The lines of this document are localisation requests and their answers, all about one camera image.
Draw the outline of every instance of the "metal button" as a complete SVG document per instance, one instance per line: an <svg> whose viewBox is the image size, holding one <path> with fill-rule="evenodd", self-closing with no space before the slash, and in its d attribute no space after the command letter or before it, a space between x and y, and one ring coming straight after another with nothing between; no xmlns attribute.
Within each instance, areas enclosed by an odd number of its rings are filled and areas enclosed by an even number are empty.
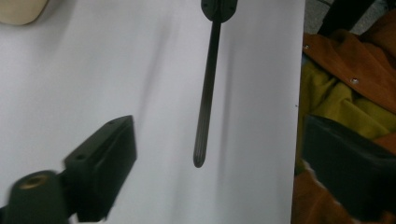
<svg viewBox="0 0 396 224"><path fill-rule="evenodd" d="M359 80L357 79L357 78L352 78L352 79L350 79L350 82L352 83L352 84L359 84Z"/></svg>

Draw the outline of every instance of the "brown jacket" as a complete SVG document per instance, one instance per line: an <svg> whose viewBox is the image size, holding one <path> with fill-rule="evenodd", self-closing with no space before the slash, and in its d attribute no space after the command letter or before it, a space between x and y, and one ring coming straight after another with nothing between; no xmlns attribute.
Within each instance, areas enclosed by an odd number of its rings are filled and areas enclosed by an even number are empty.
<svg viewBox="0 0 396 224"><path fill-rule="evenodd" d="M332 36L304 35L304 53L329 74L372 102L396 114L396 9L363 35L339 30ZM396 154L396 133L375 139ZM384 214L380 223L394 223ZM291 223L354 223L347 211L308 172L294 179Z"/></svg>

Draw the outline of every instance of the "table surface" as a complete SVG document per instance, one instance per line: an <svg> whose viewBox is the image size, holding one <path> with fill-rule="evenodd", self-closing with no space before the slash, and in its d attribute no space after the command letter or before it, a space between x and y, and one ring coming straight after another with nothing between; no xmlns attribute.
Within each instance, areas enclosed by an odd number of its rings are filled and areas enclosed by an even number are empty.
<svg viewBox="0 0 396 224"><path fill-rule="evenodd" d="M249 0L223 23L201 169L200 1L52 0L34 23L0 24L0 202L133 115L138 159L106 223L289 223L303 20L304 0Z"/></svg>

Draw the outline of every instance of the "clothing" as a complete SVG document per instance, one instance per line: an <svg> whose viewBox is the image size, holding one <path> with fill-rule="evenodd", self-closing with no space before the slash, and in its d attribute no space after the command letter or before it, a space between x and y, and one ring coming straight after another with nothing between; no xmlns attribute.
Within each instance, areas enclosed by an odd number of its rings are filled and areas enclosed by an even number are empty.
<svg viewBox="0 0 396 224"><path fill-rule="evenodd" d="M291 223L355 223L301 161L305 114L333 119L396 154L396 10L357 36L304 34L299 136ZM384 214L380 223L396 218Z"/></svg>

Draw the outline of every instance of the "black chair leg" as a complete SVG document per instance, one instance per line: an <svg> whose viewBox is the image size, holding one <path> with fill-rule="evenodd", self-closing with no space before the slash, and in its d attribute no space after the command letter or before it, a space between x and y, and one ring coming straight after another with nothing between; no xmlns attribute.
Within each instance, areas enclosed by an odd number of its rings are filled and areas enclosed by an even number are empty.
<svg viewBox="0 0 396 224"><path fill-rule="evenodd" d="M330 35L337 29L352 29L373 2L374 0L335 0L323 19L318 34Z"/></svg>

